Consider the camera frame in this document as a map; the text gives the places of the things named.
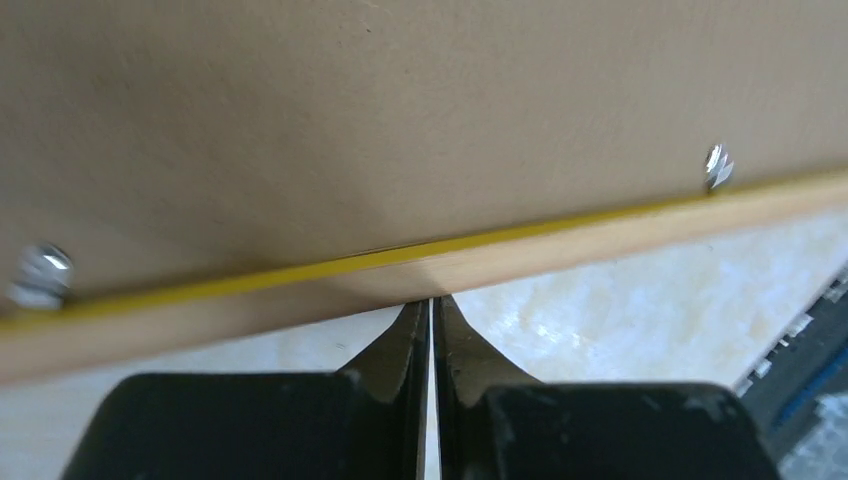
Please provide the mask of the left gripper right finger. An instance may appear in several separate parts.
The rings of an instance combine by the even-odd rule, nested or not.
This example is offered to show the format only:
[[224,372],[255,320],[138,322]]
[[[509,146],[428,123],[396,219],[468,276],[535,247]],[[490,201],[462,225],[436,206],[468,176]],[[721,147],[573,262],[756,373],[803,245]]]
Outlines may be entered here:
[[775,479],[733,392],[710,383],[544,382],[433,303],[445,479]]

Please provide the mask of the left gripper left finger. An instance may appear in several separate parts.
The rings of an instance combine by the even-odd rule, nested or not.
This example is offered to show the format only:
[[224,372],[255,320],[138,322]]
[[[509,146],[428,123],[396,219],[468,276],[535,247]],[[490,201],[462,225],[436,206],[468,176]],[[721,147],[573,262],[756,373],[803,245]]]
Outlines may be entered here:
[[104,398],[66,479],[417,479],[429,305],[331,372],[143,373]]

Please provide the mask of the yellow wooden picture frame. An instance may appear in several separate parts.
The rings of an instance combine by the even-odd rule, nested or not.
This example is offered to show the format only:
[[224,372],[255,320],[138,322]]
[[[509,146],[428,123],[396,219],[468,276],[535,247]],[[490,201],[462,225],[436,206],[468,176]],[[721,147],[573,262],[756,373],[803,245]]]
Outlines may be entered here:
[[834,209],[847,172],[86,301],[1,321],[1,380],[200,346],[457,293]]

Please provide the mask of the brown cardboard backing board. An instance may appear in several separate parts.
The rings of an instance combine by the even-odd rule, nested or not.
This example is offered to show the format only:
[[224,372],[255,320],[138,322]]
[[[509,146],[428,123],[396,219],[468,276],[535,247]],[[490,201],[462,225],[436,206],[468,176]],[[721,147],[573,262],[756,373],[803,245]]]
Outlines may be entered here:
[[5,1],[1,282],[78,299],[847,169],[843,1]]

